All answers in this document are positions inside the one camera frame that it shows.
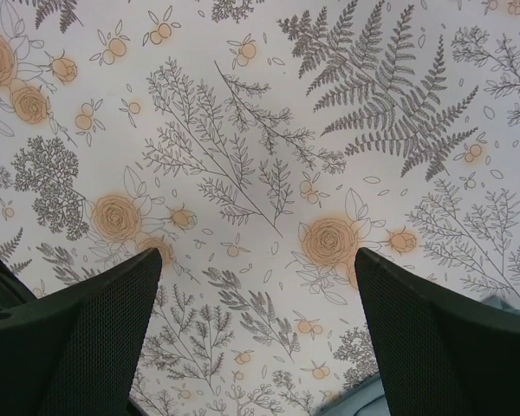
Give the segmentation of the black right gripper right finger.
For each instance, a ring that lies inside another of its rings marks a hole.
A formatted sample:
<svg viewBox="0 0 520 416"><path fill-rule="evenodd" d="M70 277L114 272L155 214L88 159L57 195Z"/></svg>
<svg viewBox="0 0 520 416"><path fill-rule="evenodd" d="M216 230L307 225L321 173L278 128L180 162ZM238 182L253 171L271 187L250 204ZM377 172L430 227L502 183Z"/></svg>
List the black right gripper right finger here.
<svg viewBox="0 0 520 416"><path fill-rule="evenodd" d="M392 415L520 415L520 315L367 248L354 268Z"/></svg>

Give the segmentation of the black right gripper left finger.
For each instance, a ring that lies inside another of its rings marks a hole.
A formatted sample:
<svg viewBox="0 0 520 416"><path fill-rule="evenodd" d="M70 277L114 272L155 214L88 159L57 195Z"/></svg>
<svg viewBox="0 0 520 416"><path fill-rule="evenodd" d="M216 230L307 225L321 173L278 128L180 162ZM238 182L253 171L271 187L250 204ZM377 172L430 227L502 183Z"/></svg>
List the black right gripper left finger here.
<svg viewBox="0 0 520 416"><path fill-rule="evenodd" d="M0 415L141 415L129 394L161 270L147 249L39 298L0 260Z"/></svg>

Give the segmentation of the floral patterned table mat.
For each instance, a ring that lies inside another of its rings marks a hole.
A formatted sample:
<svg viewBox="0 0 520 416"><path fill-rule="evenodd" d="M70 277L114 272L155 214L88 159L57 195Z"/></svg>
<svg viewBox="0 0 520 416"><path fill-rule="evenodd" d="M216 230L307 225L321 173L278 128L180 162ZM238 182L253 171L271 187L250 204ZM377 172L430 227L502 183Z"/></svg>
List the floral patterned table mat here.
<svg viewBox="0 0 520 416"><path fill-rule="evenodd" d="M520 309L520 1L0 1L0 258L163 257L148 415L312 415L377 370L369 248Z"/></svg>

